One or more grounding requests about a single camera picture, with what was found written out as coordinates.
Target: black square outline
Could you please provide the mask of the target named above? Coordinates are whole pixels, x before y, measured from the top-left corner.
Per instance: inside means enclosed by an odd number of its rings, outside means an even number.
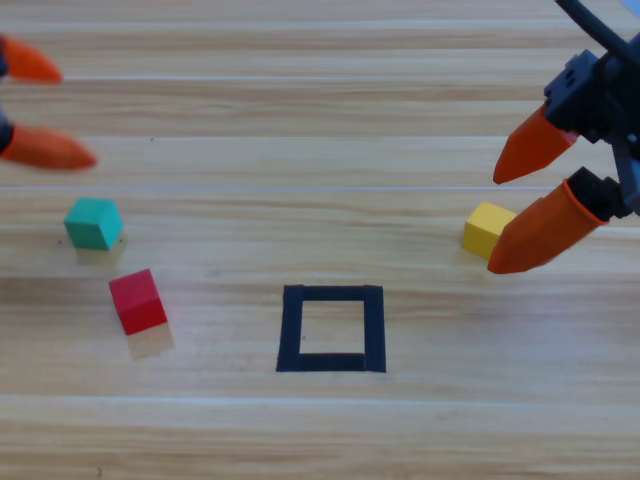
[[[364,353],[300,353],[304,301],[364,302]],[[382,287],[285,285],[277,372],[386,373]]]

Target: cube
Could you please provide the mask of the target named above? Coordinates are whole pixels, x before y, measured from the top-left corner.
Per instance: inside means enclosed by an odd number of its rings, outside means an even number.
[[[109,282],[113,303],[127,335],[167,323],[151,270]]]
[[[64,220],[76,248],[110,250],[122,231],[122,219],[113,200],[79,198]]]
[[[489,260],[504,227],[515,216],[515,213],[498,205],[481,202],[465,223],[463,247]]]

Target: yellow cube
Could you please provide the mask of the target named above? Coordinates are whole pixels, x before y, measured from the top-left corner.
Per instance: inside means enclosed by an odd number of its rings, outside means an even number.
[[[498,205],[481,202],[465,223],[462,246],[489,260],[502,230],[515,216]]]

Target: orange fingertip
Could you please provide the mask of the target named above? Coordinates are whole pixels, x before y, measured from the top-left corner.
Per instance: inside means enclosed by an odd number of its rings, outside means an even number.
[[[579,135],[554,127],[541,106],[508,138],[493,173],[497,184],[510,182],[548,167],[573,146]]]
[[[57,65],[32,45],[2,35],[0,46],[9,67],[9,76],[23,81],[62,82],[63,75]]]
[[[46,170],[84,170],[96,156],[71,136],[51,129],[15,126],[2,158]]]
[[[505,227],[488,269],[508,274],[540,267],[606,224],[575,198],[565,180]]]

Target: wooden table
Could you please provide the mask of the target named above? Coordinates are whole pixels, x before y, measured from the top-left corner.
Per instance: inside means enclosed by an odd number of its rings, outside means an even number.
[[[640,22],[587,2],[625,38]],[[551,0],[9,0],[63,67],[7,113],[77,135],[86,174],[0,165],[0,478],[640,476],[640,221],[495,276],[461,249],[605,145],[496,187],[506,136],[574,54]],[[62,221],[115,199],[124,241]],[[126,337],[108,282],[151,268],[169,327]],[[386,374],[277,373],[283,287],[384,287]],[[305,306],[305,352],[362,308]]]

